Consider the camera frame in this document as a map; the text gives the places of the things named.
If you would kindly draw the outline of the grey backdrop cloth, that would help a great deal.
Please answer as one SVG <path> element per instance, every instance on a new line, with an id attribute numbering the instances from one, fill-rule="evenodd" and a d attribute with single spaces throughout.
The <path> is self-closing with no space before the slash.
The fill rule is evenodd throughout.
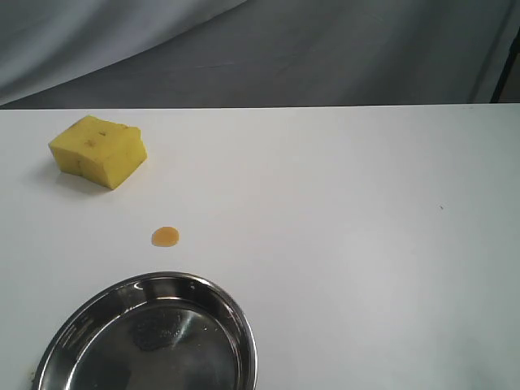
<path id="1" fill-rule="evenodd" d="M 4 1 L 1 105 L 488 102 L 516 1 Z"/>

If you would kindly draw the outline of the round stainless steel pan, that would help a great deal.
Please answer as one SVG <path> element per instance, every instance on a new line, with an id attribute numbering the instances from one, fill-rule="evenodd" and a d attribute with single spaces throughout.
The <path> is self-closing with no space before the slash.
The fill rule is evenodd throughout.
<path id="1" fill-rule="evenodd" d="M 258 353 L 235 300 L 197 275 L 134 276 L 86 301 L 41 357 L 35 389 L 253 389 Z"/>

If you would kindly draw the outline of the yellow sponge block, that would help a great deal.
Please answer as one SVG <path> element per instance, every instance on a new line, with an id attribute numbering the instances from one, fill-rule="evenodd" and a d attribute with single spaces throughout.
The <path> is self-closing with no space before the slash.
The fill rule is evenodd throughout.
<path id="1" fill-rule="evenodd" d="M 139 128 L 92 115 L 56 136 L 49 148 L 60 171 L 111 190 L 147 159 Z"/>

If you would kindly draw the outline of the orange liquid spill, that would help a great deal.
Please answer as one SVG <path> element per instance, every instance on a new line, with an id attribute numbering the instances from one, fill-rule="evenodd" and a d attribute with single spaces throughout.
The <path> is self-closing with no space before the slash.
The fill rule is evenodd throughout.
<path id="1" fill-rule="evenodd" d="M 151 236 L 151 242 L 157 247 L 172 247 L 179 241 L 180 234 L 174 227 L 160 227 Z"/>

